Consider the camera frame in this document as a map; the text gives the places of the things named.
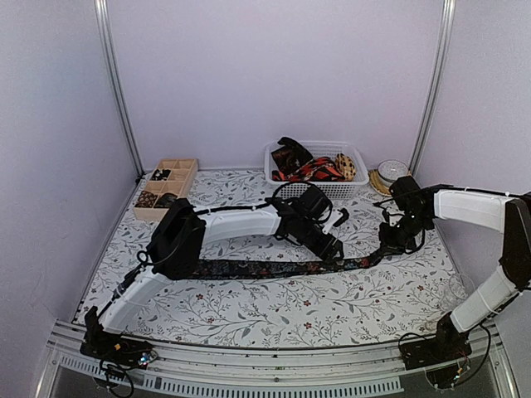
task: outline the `black cable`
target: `black cable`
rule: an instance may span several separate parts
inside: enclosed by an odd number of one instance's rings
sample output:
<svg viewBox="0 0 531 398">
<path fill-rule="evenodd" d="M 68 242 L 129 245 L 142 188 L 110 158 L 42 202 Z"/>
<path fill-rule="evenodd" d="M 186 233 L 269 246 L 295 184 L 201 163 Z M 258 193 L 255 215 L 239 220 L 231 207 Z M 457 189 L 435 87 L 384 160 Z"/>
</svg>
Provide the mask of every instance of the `black cable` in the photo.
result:
<svg viewBox="0 0 531 398">
<path fill-rule="evenodd" d="M 438 390 L 449 390 L 449 389 L 452 389 L 452 388 L 455 388 L 455 387 L 458 387 L 458 386 L 462 386 L 463 384 L 468 382 L 470 379 L 472 379 L 475 375 L 477 375 L 480 372 L 480 370 L 483 367 L 483 365 L 487 362 L 487 358 L 489 357 L 489 352 L 490 352 L 490 344 L 492 343 L 492 335 L 490 334 L 490 330 L 488 328 L 486 328 L 485 326 L 483 326 L 483 323 L 481 323 L 481 324 L 479 324 L 477 326 L 479 326 L 480 328 L 485 330 L 487 332 L 487 335 L 489 336 L 489 342 L 487 344 L 487 351 L 485 352 L 485 355 L 483 356 L 483 359 L 481 360 L 480 364 L 474 370 L 474 372 L 470 376 L 468 376 L 466 379 L 457 379 L 457 381 L 452 384 L 452 382 L 455 380 L 455 376 L 454 376 L 450 380 L 444 381 L 443 383 L 438 385 L 437 386 Z M 402 350 L 400 349 L 400 340 L 399 340 L 399 343 L 398 343 L 398 350 L 402 353 Z"/>
<path fill-rule="evenodd" d="M 492 335 L 490 334 L 490 330 L 488 328 L 486 328 L 485 326 L 483 326 L 483 323 L 480 324 L 480 328 L 482 328 L 483 330 L 485 330 L 487 332 L 487 335 L 489 336 L 489 342 L 488 342 L 488 345 L 487 345 L 487 351 L 485 352 L 485 355 L 483 356 L 483 359 L 481 360 L 481 363 L 478 365 L 478 367 L 475 369 L 474 373 L 472 373 L 470 376 L 468 376 L 466 379 L 464 379 L 463 381 L 461 381 L 461 379 L 458 380 L 458 382 L 456 382 L 454 384 L 455 387 L 457 386 L 462 386 L 463 384 L 465 384 L 467 381 L 469 381 L 472 377 L 474 377 L 475 375 L 477 375 L 480 370 L 481 370 L 481 367 L 483 367 L 483 365 L 485 364 L 485 362 L 487 362 L 487 358 L 489 357 L 489 352 L 490 352 L 490 344 L 492 343 Z"/>
<path fill-rule="evenodd" d="M 110 362 L 110 364 L 107 365 L 107 367 L 104 367 L 103 366 L 104 362 L 105 362 L 105 358 L 100 361 L 100 369 L 105 374 L 105 380 L 107 381 L 107 386 L 106 386 L 107 391 L 110 392 L 116 398 L 130 398 L 134 394 L 134 383 L 133 383 L 133 379 L 131 379 L 131 376 L 129 375 L 127 371 L 130 371 L 131 369 L 133 369 L 133 367 L 130 367 L 129 369 L 125 370 L 119 363 L 112 362 L 112 361 L 108 361 Z M 126 396 L 121 396 L 117 392 L 114 392 L 114 389 L 116 388 L 116 386 L 112 386 L 114 383 L 110 381 L 110 377 L 114 376 L 118 378 L 117 376 L 118 374 L 123 375 L 129 382 L 129 394 Z"/>
</svg>

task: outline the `red and black fabric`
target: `red and black fabric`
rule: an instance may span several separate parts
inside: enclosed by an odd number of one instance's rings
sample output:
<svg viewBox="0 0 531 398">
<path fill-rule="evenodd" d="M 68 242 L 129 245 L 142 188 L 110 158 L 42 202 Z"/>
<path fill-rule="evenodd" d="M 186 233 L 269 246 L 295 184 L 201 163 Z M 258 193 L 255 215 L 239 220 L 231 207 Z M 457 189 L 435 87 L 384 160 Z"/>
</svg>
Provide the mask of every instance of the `red and black fabric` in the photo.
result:
<svg viewBox="0 0 531 398">
<path fill-rule="evenodd" d="M 283 174 L 296 172 L 303 164 L 314 158 L 305 147 L 292 138 L 282 137 L 278 144 L 282 145 L 282 148 L 273 151 L 271 156 Z"/>
<path fill-rule="evenodd" d="M 281 171 L 273 171 L 273 181 L 321 181 L 321 182 L 338 182 L 344 181 L 343 174 L 338 170 L 335 162 L 326 157 L 316 158 L 307 162 L 304 166 L 291 174 L 285 174 Z"/>
</svg>

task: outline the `black mount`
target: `black mount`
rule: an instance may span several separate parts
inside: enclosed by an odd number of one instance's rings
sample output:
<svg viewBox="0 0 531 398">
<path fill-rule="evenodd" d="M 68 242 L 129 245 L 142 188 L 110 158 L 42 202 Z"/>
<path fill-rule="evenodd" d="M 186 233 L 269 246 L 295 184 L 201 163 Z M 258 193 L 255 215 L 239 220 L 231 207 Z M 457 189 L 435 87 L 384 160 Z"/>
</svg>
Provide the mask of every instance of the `black mount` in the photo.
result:
<svg viewBox="0 0 531 398">
<path fill-rule="evenodd" d="M 400 353 L 407 370 L 460 359 L 463 354 L 468 356 L 472 353 L 467 342 L 468 333 L 455 330 L 450 314 L 439 320 L 434 337 L 400 345 Z"/>
<path fill-rule="evenodd" d="M 97 311 L 97 307 L 92 307 L 85 315 L 86 333 L 80 353 L 121 366 L 145 368 L 147 363 L 143 362 L 143 358 L 151 356 L 153 346 L 105 332 L 98 321 Z"/>
<path fill-rule="evenodd" d="M 332 209 L 332 202 L 316 186 L 309 186 L 300 197 L 288 201 L 280 198 L 268 198 L 265 201 L 280 216 L 275 238 L 289 240 L 289 236 L 293 236 L 322 261 L 341 260 L 344 257 L 343 242 L 333 235 L 324 234 L 319 226 L 319 218 L 327 209 Z M 341 212 L 343 216 L 334 223 L 335 227 L 348 219 L 348 212 L 345 209 Z"/>
</svg>

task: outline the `metal frame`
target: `metal frame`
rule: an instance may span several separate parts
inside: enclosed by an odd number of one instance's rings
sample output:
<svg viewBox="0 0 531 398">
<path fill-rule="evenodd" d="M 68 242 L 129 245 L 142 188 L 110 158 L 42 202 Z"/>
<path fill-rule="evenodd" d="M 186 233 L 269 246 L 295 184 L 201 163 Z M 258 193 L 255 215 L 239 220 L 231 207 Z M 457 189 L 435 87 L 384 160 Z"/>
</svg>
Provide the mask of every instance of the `metal frame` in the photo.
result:
<svg viewBox="0 0 531 398">
<path fill-rule="evenodd" d="M 490 349 L 490 361 L 493 365 L 491 370 L 499 396 L 518 398 L 519 394 L 496 326 L 489 323 L 488 328 L 493 336 Z M 49 357 L 36 398 L 49 397 L 59 366 L 101 377 L 97 369 L 98 361 L 83 357 L 79 353 L 84 333 L 84 327 L 56 323 L 46 345 Z M 482 330 L 474 330 L 470 333 L 469 340 L 473 349 L 472 357 L 482 357 L 487 345 L 485 333 Z M 174 396 L 197 396 L 198 391 L 193 388 L 199 387 L 210 388 L 212 396 L 215 396 L 213 390 L 220 391 L 219 396 L 223 396 L 222 391 L 225 391 L 226 398 L 229 398 L 227 391 L 239 391 L 241 394 L 238 396 L 241 398 L 272 397 L 275 396 L 274 391 L 291 391 L 290 395 L 297 398 L 306 396 L 304 392 L 310 390 L 329 391 L 330 397 L 334 396 L 332 391 L 338 391 L 341 396 L 345 388 L 381 385 L 387 381 L 399 380 L 400 376 L 454 363 L 447 362 L 406 371 L 396 342 L 356 347 L 277 350 L 150 342 L 160 360 L 154 362 L 148 370 L 134 371 L 131 376 L 140 389 Z M 190 389 L 186 391 L 189 394 L 184 393 L 184 387 Z"/>
<path fill-rule="evenodd" d="M 105 55 L 107 71 L 109 72 L 110 83 L 114 92 L 114 100 L 118 108 L 120 122 L 124 130 L 125 141 L 131 156 L 131 160 L 136 170 L 137 177 L 145 174 L 139 148 L 134 139 L 133 128 L 125 104 L 124 91 L 119 79 L 118 64 L 114 53 L 113 38 L 110 30 L 109 13 L 107 12 L 107 0 L 95 0 L 96 19 L 100 30 L 101 45 Z"/>
<path fill-rule="evenodd" d="M 439 88 L 441 86 L 442 73 L 445 67 L 448 49 L 450 48 L 451 28 L 454 21 L 455 0 L 444 0 L 442 9 L 441 29 L 439 31 L 439 43 L 437 46 L 436 62 L 431 76 L 430 90 L 426 101 L 426 107 L 422 114 L 421 127 L 415 142 L 415 149 L 413 150 L 412 160 L 409 169 L 412 175 L 417 174 L 421 163 L 422 153 L 426 146 L 428 133 L 433 120 L 437 96 L 439 95 Z"/>
</svg>

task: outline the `cable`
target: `cable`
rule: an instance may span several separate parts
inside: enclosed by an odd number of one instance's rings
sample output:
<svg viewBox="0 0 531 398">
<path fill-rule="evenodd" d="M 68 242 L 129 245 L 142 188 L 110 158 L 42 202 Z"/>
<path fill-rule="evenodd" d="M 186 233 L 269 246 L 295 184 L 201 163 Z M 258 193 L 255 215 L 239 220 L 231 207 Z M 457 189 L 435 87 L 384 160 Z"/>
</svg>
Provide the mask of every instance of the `cable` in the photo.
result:
<svg viewBox="0 0 531 398">
<path fill-rule="evenodd" d="M 475 369 L 475 371 L 470 376 L 468 376 L 466 379 L 464 379 L 463 381 L 456 382 L 455 386 L 462 386 L 463 384 L 465 384 L 472 377 L 477 375 L 480 372 L 481 367 L 483 367 L 485 362 L 487 362 L 487 358 L 489 357 L 489 352 L 490 352 L 490 344 L 492 343 L 492 335 L 490 334 L 490 330 L 488 328 L 486 328 L 485 326 L 483 326 L 483 323 L 481 323 L 479 326 L 480 326 L 480 328 L 485 330 L 487 332 L 487 335 L 489 336 L 489 342 L 487 343 L 487 351 L 485 352 L 485 355 L 483 356 L 483 359 L 481 360 L 481 363 L 478 365 L 478 367 Z"/>
<path fill-rule="evenodd" d="M 483 367 L 483 365 L 486 363 L 487 361 L 487 358 L 489 357 L 489 352 L 490 352 L 490 344 L 492 343 L 492 335 L 490 334 L 490 330 L 488 328 L 486 328 L 485 326 L 483 326 L 483 323 L 479 324 L 478 325 L 480 328 L 482 328 L 483 330 L 486 331 L 487 335 L 489 336 L 489 342 L 487 343 L 487 351 L 485 352 L 485 355 L 483 356 L 483 359 L 481 360 L 480 364 L 478 365 L 478 367 L 472 372 L 472 374 L 470 376 L 468 376 L 466 379 L 460 379 L 460 373 L 457 373 L 454 377 L 452 377 L 450 380 L 448 381 L 444 381 L 442 382 L 440 385 L 438 385 L 436 387 L 437 390 L 451 390 L 453 388 L 456 388 L 458 386 L 462 386 L 463 384 L 465 384 L 466 382 L 468 382 L 470 379 L 472 379 L 475 375 L 477 375 L 481 368 Z M 463 357 L 465 358 L 465 365 L 468 365 L 470 364 L 470 360 L 469 358 L 466 356 L 466 354 L 464 352 L 461 352 L 461 355 L 463 355 Z"/>
<path fill-rule="evenodd" d="M 114 361 L 108 361 L 108 362 L 110 362 L 110 364 L 107 365 L 107 367 L 104 367 L 103 366 L 104 362 L 105 362 L 105 358 L 103 358 L 100 361 L 100 369 L 105 374 L 105 380 L 107 381 L 107 385 L 106 385 L 107 391 L 110 392 L 113 396 L 115 396 L 117 398 L 130 398 L 134 394 L 134 383 L 133 383 L 133 379 L 131 379 L 131 376 L 129 375 L 129 373 L 127 371 L 130 371 L 130 370 L 132 370 L 134 368 L 130 367 L 129 369 L 126 370 L 119 363 L 114 362 Z M 114 392 L 114 389 L 116 388 L 116 384 L 112 383 L 110 381 L 110 377 L 111 376 L 114 376 L 116 378 L 119 378 L 120 376 L 123 376 L 122 380 L 124 378 L 127 379 L 127 381 L 129 382 L 129 394 L 128 395 L 121 396 L 118 393 Z"/>
</svg>

